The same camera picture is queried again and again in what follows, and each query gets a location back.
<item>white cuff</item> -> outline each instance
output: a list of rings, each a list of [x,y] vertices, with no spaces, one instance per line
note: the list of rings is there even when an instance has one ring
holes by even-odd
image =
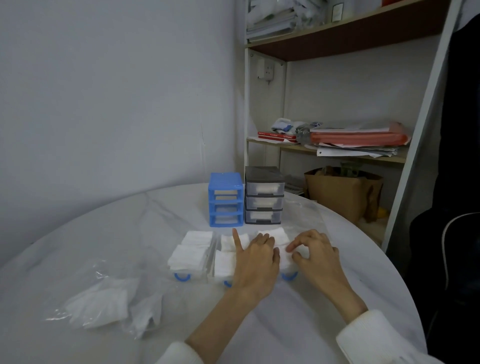
[[[416,352],[378,310],[357,317],[336,341],[348,361],[355,364],[394,363],[400,358],[415,357]]]
[[[156,364],[204,364],[200,356],[184,342],[173,342]]]

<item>shelf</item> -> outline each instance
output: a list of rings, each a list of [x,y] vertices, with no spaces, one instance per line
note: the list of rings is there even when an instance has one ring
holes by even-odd
[[[247,139],[247,143],[255,143],[255,144],[262,144],[264,146],[276,146],[279,147],[282,150],[285,150],[287,152],[293,152],[293,153],[302,153],[302,154],[310,154],[313,156],[317,155],[317,151],[315,149],[309,149],[305,148],[304,146],[300,144],[293,144],[293,145],[286,145],[286,144],[274,144],[274,143],[269,143],[269,142],[262,142],[260,140],[255,140],[255,139]],[[407,159],[407,153],[408,153],[408,147],[400,147],[398,154],[396,156],[391,156],[391,157],[378,157],[378,158],[373,158],[370,156],[361,156],[361,157],[329,157],[329,158],[342,158],[342,159],[350,159],[350,158],[359,158],[359,159],[368,159],[370,161],[382,161],[382,162],[391,162],[391,163],[399,163],[399,164],[405,164],[405,160]]]
[[[283,61],[386,46],[442,32],[450,0],[402,0],[340,22],[248,44]]]

